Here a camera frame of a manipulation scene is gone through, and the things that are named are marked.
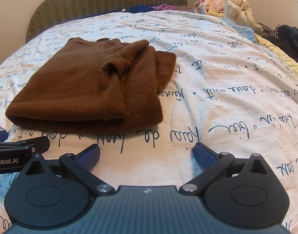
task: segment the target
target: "light blue sheet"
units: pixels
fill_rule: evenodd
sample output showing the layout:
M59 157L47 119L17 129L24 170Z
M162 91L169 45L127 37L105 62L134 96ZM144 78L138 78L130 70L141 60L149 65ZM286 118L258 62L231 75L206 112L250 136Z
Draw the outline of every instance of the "light blue sheet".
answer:
M253 43L257 44L257 40L255 38L255 33L253 32L252 28L239 26L237 25L232 19L226 17L220 17L226 24L230 27L234 28L241 36L251 40Z

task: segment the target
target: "pink clothing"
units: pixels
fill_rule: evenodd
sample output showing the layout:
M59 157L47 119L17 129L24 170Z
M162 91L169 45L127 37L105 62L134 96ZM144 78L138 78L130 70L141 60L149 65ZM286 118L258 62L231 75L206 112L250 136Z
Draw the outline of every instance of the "pink clothing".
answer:
M161 4L159 6L155 6L152 7L153 9L157 10L157 11L172 11L175 10L175 7L173 5L169 5L169 4Z
M223 13L226 0L199 0L195 3L195 13L206 15L208 11Z

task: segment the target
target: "pile of clothes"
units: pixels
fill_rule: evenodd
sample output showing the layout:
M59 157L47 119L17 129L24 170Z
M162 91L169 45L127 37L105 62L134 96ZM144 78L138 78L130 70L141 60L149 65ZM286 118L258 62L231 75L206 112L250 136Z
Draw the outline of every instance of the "pile of clothes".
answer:
M17 126L73 133L127 133L162 122L158 94L176 55L147 40L72 38L16 95L6 117Z
M246 0L198 0L195 3L195 13L227 17L239 26L251 27L253 31L262 35L262 26L254 21L252 9Z
M161 4L158 6L147 6L147 5L137 5L131 8L127 8L127 9L122 9L121 12L129 12L129 13L145 13L148 11L172 11L172 10L176 10L176 8L173 5L170 4Z
M263 38L273 43L298 63L298 29L287 25L279 26L276 30L264 30Z

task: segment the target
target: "circular cap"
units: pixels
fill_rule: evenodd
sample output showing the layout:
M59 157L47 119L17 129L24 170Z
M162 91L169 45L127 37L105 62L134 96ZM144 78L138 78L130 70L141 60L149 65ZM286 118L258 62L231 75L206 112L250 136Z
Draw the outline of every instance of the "circular cap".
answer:
M231 198L242 206L256 207L267 200L267 193L260 187L240 186L231 191Z
M36 187L27 194L27 200L37 207L50 207L61 201L64 193L61 189L52 186Z
M75 154L73 153L66 153L65 156L71 157L72 159L75 157Z
M102 184L102 185L97 186L96 189L98 192L110 192L112 187L108 184Z
M4 205L18 225L31 228L65 225L82 214L90 203L87 189L71 179L45 172L20 173L16 181L5 196Z
M198 187L194 184L185 184L182 186L183 190L186 192L194 192Z

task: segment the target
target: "bed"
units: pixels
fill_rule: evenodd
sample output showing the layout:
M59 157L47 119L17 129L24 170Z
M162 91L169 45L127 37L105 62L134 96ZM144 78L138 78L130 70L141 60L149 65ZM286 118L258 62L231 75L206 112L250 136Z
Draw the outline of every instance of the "bed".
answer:
M115 188L180 187L201 172L192 156L196 142L238 158L257 152L289 195L282 225L298 234L298 79L290 68L220 18L185 11L109 12L137 4L185 5L186 0L113 0L102 6L99 0L89 1L43 2L29 24L26 45L0 65L0 130L9 132L8 140L47 136L46 159L97 143L101 156L92 172ZM175 53L172 79L160 93L163 122L112 135L13 125L5 117L9 103L72 37L146 39L156 50ZM11 227L3 199L16 175L0 175L0 233Z

